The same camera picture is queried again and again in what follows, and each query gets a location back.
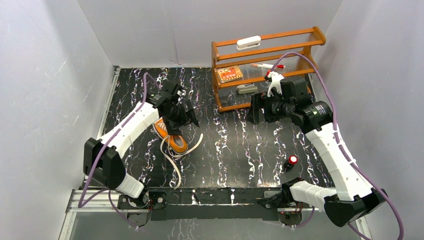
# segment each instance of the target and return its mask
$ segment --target shoe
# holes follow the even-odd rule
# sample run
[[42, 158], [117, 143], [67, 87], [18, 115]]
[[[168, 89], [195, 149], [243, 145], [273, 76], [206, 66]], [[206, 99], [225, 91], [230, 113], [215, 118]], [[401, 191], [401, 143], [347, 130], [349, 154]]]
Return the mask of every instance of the shoe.
[[168, 131], [162, 117], [153, 123], [153, 130], [156, 132], [159, 138], [161, 139], [166, 138], [165, 140], [166, 143], [177, 154], [184, 154], [185, 152], [187, 152], [187, 149], [189, 148], [189, 146], [187, 145], [186, 141], [184, 140], [182, 136], [170, 135], [169, 137], [167, 137]]

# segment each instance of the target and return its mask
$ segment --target red cap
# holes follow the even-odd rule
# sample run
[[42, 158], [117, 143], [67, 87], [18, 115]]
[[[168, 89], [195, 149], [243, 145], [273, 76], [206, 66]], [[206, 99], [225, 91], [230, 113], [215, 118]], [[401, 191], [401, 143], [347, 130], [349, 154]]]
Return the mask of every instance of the red cap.
[[297, 156], [295, 156], [295, 155], [291, 155], [291, 156], [288, 158], [288, 163], [289, 163], [289, 164], [291, 164], [291, 165], [295, 165], [295, 164], [297, 164], [297, 163], [298, 163], [298, 157], [297, 157]]

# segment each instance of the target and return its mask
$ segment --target robotic arm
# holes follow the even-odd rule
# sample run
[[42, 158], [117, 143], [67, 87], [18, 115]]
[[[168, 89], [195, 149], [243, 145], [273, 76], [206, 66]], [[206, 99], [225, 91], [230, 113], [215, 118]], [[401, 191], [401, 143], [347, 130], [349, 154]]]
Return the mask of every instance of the robotic arm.
[[348, 162], [336, 142], [333, 130], [333, 112], [323, 101], [312, 102], [305, 79], [280, 82], [283, 76], [271, 72], [268, 92], [252, 96], [247, 120], [259, 124], [290, 118], [315, 146], [334, 181], [334, 188], [312, 185], [295, 178], [282, 185], [287, 203], [304, 202], [325, 210], [338, 227], [363, 217], [385, 202], [372, 185]]
[[[170, 135], [181, 135], [179, 128], [190, 123], [199, 127], [190, 100], [183, 99], [184, 94], [180, 85], [164, 80], [158, 93], [148, 92], [145, 103], [139, 102], [110, 132], [100, 139], [88, 139], [84, 145], [84, 173], [89, 175], [95, 167], [92, 175], [94, 180], [111, 190], [128, 195], [135, 203], [142, 203], [145, 186], [126, 172], [122, 158], [140, 134], [160, 117], [163, 117]], [[94, 166], [104, 145], [107, 146]]]

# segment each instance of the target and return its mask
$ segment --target black marble table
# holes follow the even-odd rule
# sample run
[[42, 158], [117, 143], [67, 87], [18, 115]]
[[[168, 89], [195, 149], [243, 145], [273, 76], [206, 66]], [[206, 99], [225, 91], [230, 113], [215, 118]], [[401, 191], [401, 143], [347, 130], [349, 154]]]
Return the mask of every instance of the black marble table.
[[[289, 119], [254, 126], [246, 121], [246, 109], [218, 113], [210, 68], [121, 69], [103, 133], [142, 100], [145, 72], [158, 83], [168, 79], [186, 89], [200, 123], [200, 127], [191, 124], [182, 129], [189, 148], [204, 135], [195, 151], [176, 162], [182, 187], [277, 187], [296, 177], [322, 187], [333, 186], [316, 149]], [[147, 85], [155, 87], [152, 82]], [[161, 139], [149, 127], [128, 149], [123, 162], [128, 173], [149, 187], [174, 187], [178, 178], [160, 144]], [[299, 163], [285, 172], [283, 163], [290, 155], [298, 156]]]

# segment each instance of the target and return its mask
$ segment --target white shoelace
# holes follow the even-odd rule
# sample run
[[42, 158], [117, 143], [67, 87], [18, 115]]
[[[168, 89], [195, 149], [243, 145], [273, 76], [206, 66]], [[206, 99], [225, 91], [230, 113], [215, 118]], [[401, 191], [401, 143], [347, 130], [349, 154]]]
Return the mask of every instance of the white shoelace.
[[175, 170], [176, 174], [178, 175], [178, 183], [177, 183], [177, 185], [176, 185], [176, 186], [175, 186], [175, 188], [174, 188], [174, 190], [175, 190], [175, 189], [179, 188], [179, 187], [180, 187], [180, 185], [181, 185], [181, 173], [180, 173], [180, 170], [178, 170], [178, 167], [177, 167], [177, 165], [175, 164], [174, 159], [176, 160], [176, 159], [178, 159], [178, 158], [181, 158], [182, 156], [187, 155], [187, 154], [191, 153], [193, 150], [195, 150], [195, 149], [196, 149], [196, 148], [200, 145], [200, 143], [202, 142], [202, 139], [203, 139], [203, 133], [202, 133], [202, 134], [200, 134], [199, 141], [196, 143], [196, 145], [194, 145], [194, 147], [192, 147], [191, 149], [187, 150], [187, 151], [186, 151], [185, 153], [183, 153], [183, 154], [173, 154], [173, 153], [171, 153], [171, 151], [170, 151], [170, 144], [168, 143], [168, 147], [167, 147], [167, 149], [168, 149], [168, 153], [169, 153], [169, 155], [170, 155], [170, 156], [169, 156], [168, 154], [166, 154], [166, 153], [164, 152], [164, 150], [163, 150], [163, 148], [164, 148], [164, 142], [165, 142], [168, 138], [170, 138], [170, 136], [169, 136], [169, 135], [163, 138], [162, 142], [160, 143], [160, 151], [161, 151], [161, 152], [162, 152], [162, 154], [165, 156], [165, 158], [166, 158], [166, 159], [168, 159], [168, 161], [172, 164], [173, 169]]

